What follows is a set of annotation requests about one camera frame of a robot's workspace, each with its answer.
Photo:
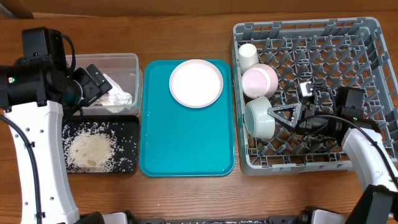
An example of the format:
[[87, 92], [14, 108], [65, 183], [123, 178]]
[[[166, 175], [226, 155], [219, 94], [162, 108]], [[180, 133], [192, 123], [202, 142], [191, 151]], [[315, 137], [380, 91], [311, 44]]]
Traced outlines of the white napkin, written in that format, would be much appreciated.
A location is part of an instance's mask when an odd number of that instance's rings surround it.
[[103, 76], [112, 86], [112, 89], [110, 89], [112, 95], [106, 96], [104, 94], [96, 100], [94, 104], [105, 106], [106, 109], [112, 113], [119, 113], [123, 109], [129, 110], [132, 105], [131, 94], [123, 91], [123, 89], [112, 78], [107, 76], [107, 74], [104, 73]]

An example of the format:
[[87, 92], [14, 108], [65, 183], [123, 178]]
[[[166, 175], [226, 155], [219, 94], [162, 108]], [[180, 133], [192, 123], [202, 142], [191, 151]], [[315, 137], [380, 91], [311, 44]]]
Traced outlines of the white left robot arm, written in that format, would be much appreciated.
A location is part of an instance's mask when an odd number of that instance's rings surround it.
[[79, 213], [67, 177], [63, 124], [111, 89], [94, 66], [67, 62], [67, 35], [46, 27], [22, 31], [24, 54], [1, 67], [1, 120], [11, 130], [22, 195], [22, 223], [103, 223]]

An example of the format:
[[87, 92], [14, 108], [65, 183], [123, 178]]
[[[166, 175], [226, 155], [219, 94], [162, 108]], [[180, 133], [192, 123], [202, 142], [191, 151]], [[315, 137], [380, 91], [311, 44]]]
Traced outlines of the white paper cup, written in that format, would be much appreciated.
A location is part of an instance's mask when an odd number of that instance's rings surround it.
[[250, 67], [259, 63], [257, 48], [254, 44], [243, 44], [238, 49], [239, 67], [244, 74]]

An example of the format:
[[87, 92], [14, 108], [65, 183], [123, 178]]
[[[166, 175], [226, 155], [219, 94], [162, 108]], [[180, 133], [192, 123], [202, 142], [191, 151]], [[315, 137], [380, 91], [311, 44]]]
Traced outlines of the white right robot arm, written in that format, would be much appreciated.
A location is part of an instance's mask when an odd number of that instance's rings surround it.
[[397, 169], [382, 143], [381, 131], [363, 110], [364, 89], [339, 87], [332, 96], [333, 111], [318, 111], [314, 104], [274, 106], [267, 110], [279, 124], [302, 136], [334, 139], [349, 157], [363, 194], [346, 217], [317, 207], [307, 207], [299, 223], [386, 223], [397, 218]]

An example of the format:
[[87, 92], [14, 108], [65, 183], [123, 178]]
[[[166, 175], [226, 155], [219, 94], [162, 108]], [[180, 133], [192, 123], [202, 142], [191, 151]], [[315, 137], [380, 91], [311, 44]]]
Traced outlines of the grey bowl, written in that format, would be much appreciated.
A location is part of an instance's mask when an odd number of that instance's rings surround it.
[[265, 96], [248, 102], [244, 111], [244, 122], [248, 133], [254, 138], [272, 139], [275, 119], [267, 113], [272, 105]]

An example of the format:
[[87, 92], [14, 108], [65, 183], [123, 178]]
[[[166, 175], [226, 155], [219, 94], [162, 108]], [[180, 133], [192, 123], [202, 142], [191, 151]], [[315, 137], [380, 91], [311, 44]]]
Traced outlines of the pink plate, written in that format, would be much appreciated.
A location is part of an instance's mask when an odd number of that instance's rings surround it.
[[213, 104], [223, 91], [223, 76], [211, 62], [186, 60], [177, 65], [169, 78], [173, 98], [188, 108], [204, 108]]

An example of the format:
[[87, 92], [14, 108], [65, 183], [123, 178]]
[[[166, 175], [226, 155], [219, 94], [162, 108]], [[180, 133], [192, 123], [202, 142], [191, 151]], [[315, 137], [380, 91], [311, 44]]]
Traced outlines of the pink small bowl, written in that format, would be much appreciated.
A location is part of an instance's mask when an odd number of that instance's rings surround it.
[[251, 66], [242, 76], [243, 93], [252, 99], [274, 95], [279, 85], [275, 70], [266, 64]]

